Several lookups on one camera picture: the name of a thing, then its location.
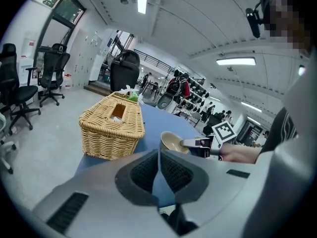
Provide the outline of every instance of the black t-shirt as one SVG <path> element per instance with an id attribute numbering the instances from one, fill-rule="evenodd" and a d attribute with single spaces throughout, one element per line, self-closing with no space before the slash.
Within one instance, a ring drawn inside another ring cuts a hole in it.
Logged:
<path id="1" fill-rule="evenodd" d="M 285 108 L 282 108 L 275 117 L 269 136 L 260 152 L 273 151 L 280 143 L 294 138 L 297 135 L 293 121 Z"/>

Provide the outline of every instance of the black office chair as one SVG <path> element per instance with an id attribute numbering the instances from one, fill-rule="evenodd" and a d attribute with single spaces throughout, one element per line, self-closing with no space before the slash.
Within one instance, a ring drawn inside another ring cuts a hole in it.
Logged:
<path id="1" fill-rule="evenodd" d="M 123 50 L 117 55 L 110 67 L 111 92 L 126 89 L 126 85 L 134 88 L 139 77 L 140 58 L 132 50 Z"/>
<path id="2" fill-rule="evenodd" d="M 60 87 L 63 82 L 63 71 L 67 64 L 70 54 L 66 53 L 67 46 L 59 43 L 55 43 L 49 51 L 44 54 L 44 70 L 43 75 L 40 78 L 40 72 L 38 72 L 38 85 L 46 88 L 47 91 L 42 96 L 39 95 L 39 99 L 44 97 L 40 101 L 40 108 L 43 106 L 42 102 L 47 98 L 52 98 L 56 101 L 56 105 L 59 106 L 59 102 L 55 96 L 61 96 L 62 99 L 65 98 L 63 94 L 53 93 Z M 54 72 L 56 73 L 56 80 L 52 81 Z"/>
<path id="3" fill-rule="evenodd" d="M 9 134 L 12 135 L 12 127 L 20 117 L 28 122 L 30 130 L 33 126 L 29 119 L 26 117 L 27 113 L 37 111 L 41 114 L 40 109 L 30 109 L 26 105 L 26 101 L 30 100 L 38 91 L 38 87 L 30 85 L 32 71 L 36 68 L 27 68 L 29 71 L 27 86 L 21 86 L 19 82 L 18 73 L 16 70 L 16 49 L 12 43 L 6 43 L 3 46 L 2 53 L 0 54 L 0 102 L 7 107 L 11 105 L 19 106 L 20 110 L 11 113 L 11 117 L 15 116 L 9 127 Z"/>

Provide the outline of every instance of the vent grille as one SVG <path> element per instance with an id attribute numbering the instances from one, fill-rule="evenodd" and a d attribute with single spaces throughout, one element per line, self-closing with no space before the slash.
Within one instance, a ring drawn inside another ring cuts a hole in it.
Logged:
<path id="1" fill-rule="evenodd" d="M 75 192 L 66 202 L 54 213 L 54 215 L 47 221 L 47 224 L 63 234 L 69 225 L 72 223 L 84 203 L 88 199 L 88 195 Z"/>

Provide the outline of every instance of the mesh chair back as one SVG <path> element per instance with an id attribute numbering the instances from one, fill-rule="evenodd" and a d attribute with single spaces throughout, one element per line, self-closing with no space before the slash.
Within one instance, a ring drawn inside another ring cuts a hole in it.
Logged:
<path id="1" fill-rule="evenodd" d="M 134 88 L 139 77 L 140 58 L 131 50 L 124 50 L 111 63 L 110 88 L 112 92 Z"/>
<path id="2" fill-rule="evenodd" d="M 2 53 L 0 54 L 0 63 L 0 102 L 7 105 L 10 95 L 20 85 L 16 70 L 16 49 L 14 44 L 4 44 Z"/>
<path id="3" fill-rule="evenodd" d="M 44 54 L 44 70 L 41 78 L 41 85 L 45 88 L 57 89 L 63 82 L 63 70 L 70 58 L 70 54 L 64 52 L 64 45 L 54 44 L 52 50 Z M 56 83 L 52 85 L 53 73 L 56 73 Z"/>

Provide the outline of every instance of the gray floor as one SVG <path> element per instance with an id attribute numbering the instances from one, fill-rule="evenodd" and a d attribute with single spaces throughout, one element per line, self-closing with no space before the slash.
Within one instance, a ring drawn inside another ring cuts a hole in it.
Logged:
<path id="1" fill-rule="evenodd" d="M 1 166 L 1 179 L 11 198 L 30 210 L 55 186 L 74 176 L 83 156 L 78 118 L 103 97 L 84 89 L 64 94 L 65 99 L 58 99 L 59 106 L 49 99 L 40 116 L 29 116 L 32 131 L 21 118 L 17 132 L 6 139 L 14 141 L 18 149 L 6 158 L 14 174 Z"/>

